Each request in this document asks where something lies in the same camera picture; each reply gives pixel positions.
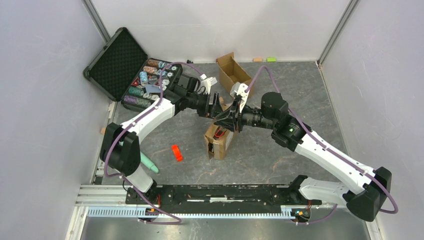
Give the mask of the brown cardboard box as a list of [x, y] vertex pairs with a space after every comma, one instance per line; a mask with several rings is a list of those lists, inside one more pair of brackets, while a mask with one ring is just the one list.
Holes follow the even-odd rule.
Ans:
[[217, 128], [219, 128], [219, 126], [211, 123], [203, 137], [208, 155], [214, 159], [223, 160], [237, 133], [226, 129], [226, 132], [222, 137], [214, 139], [213, 136]]

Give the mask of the red black utility knife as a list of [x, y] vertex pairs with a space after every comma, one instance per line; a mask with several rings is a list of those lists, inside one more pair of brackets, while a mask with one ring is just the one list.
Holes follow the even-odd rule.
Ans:
[[218, 128], [215, 130], [215, 132], [214, 132], [213, 138], [214, 138], [215, 140], [217, 140], [217, 139], [221, 138], [222, 136], [224, 136], [224, 135], [225, 135], [226, 131], [227, 131], [226, 129], [221, 128], [221, 127], [218, 127]]

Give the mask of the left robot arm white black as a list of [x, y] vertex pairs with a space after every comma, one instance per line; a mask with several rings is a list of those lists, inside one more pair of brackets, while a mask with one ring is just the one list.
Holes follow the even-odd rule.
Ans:
[[141, 166], [140, 144], [160, 124], [189, 108], [200, 117], [213, 118], [223, 111], [219, 94], [211, 94], [215, 77], [190, 77], [186, 85], [170, 84], [164, 94], [144, 111], [121, 124], [110, 123], [105, 128], [99, 158], [105, 170], [111, 167], [138, 189], [138, 197], [145, 204], [153, 203], [157, 190], [155, 181]]

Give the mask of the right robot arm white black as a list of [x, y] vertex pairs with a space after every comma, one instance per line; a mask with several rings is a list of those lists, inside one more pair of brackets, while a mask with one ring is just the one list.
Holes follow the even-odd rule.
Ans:
[[310, 159], [338, 179], [298, 176], [288, 191], [295, 204], [306, 200], [333, 203], [367, 222], [374, 221], [378, 213], [399, 211], [390, 193], [392, 173], [388, 169], [374, 169], [334, 148], [289, 108], [280, 93], [265, 93], [259, 108], [246, 106], [237, 95], [231, 106], [214, 118], [214, 124], [232, 132], [241, 132], [246, 126], [270, 129], [279, 146]]

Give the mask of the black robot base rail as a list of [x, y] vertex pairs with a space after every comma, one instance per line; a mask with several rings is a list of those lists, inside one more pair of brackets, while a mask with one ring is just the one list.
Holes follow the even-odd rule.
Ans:
[[281, 206], [321, 205], [289, 185], [158, 185], [146, 198], [170, 214], [273, 214]]

